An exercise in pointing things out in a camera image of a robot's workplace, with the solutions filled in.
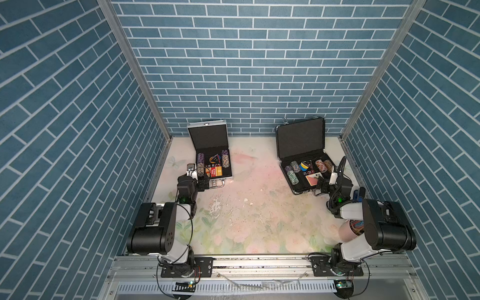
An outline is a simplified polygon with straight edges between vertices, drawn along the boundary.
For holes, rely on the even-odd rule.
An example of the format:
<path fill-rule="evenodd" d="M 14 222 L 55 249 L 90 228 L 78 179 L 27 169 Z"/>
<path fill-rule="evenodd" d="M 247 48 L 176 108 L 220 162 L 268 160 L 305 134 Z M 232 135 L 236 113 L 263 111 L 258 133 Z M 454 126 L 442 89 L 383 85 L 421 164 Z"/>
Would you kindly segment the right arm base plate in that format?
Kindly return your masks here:
<path fill-rule="evenodd" d="M 341 276 L 363 276 L 364 272 L 360 264 L 337 263 L 335 264 L 330 256 L 314 255 L 307 258 L 311 263 L 314 277 L 341 277 Z"/>

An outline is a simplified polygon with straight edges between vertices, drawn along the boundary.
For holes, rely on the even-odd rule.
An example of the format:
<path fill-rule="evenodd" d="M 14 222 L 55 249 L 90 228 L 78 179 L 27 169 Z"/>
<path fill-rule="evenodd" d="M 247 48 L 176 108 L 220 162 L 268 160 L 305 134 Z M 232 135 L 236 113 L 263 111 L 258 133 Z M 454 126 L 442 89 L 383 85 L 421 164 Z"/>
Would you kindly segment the black poker set case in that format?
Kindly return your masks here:
<path fill-rule="evenodd" d="M 315 165 L 315 161 L 330 160 L 334 168 L 336 167 L 326 152 L 326 121 L 324 118 L 314 117 L 312 119 L 282 124 L 276 127 L 275 134 L 277 157 L 280 160 L 281 171 L 294 195 L 300 195 L 316 189 L 316 186 L 310 186 L 306 179 L 306 175 L 320 173 Z M 292 161 L 297 161 L 300 165 L 301 162 L 307 160 L 312 161 L 312 168 L 296 173 L 299 184 L 292 185 L 285 167 L 290 166 Z M 323 178 L 330 179 L 333 172 L 328 171 L 321 174 Z"/>

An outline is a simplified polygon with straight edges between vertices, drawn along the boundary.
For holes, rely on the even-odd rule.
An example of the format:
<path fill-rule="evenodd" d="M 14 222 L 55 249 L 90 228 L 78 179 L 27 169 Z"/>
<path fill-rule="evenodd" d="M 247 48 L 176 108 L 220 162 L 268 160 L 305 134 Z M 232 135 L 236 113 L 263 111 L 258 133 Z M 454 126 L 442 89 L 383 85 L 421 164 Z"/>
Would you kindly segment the silver aluminium poker case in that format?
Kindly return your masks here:
<path fill-rule="evenodd" d="M 189 136 L 196 152 L 196 168 L 197 168 L 197 154 L 204 153 L 205 155 L 205 175 L 210 177 L 209 158 L 215 154 L 222 156 L 222 150 L 228 150 L 230 168 L 223 168 L 222 176 L 210 177 L 209 189 L 222 188 L 225 182 L 233 177 L 230 147 L 228 142 L 228 127 L 225 120 L 195 122 L 187 126 Z"/>

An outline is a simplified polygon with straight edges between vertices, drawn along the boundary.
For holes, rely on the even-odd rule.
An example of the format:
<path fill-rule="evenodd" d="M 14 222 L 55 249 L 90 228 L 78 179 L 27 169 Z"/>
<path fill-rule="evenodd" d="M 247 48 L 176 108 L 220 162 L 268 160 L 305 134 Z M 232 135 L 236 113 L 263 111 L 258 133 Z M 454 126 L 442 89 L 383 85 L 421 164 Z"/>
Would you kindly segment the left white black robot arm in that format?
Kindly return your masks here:
<path fill-rule="evenodd" d="M 135 255 L 156 255 L 162 265 L 193 268 L 195 259 L 190 243 L 175 240 L 176 223 L 186 220 L 193 228 L 198 193 L 208 188 L 209 177 L 196 179 L 182 175 L 177 179 L 173 202 L 143 203 L 127 238 L 127 251 Z"/>

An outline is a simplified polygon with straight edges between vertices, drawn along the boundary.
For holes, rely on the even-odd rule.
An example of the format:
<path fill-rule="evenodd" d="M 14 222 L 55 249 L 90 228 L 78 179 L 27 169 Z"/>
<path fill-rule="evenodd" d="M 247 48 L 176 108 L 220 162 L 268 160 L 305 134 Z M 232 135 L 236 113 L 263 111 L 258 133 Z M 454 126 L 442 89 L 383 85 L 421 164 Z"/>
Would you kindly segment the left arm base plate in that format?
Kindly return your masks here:
<path fill-rule="evenodd" d="M 195 256 L 184 263 L 163 264 L 162 278 L 210 278 L 213 272 L 213 257 Z"/>

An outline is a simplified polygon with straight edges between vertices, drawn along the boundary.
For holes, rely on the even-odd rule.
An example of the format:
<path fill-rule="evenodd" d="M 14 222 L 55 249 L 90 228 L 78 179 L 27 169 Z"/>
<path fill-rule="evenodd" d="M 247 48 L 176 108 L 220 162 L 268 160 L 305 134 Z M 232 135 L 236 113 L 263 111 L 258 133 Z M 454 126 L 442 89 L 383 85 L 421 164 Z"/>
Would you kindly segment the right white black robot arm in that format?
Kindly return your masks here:
<path fill-rule="evenodd" d="M 360 225 L 360 235 L 333 247 L 332 272 L 343 275 L 373 256 L 416 248 L 416 235 L 399 203 L 368 199 L 364 187 L 354 190 L 349 179 L 334 179 L 318 179 L 315 191 L 329 196 L 326 207 L 335 218 L 346 220 L 348 226 Z"/>

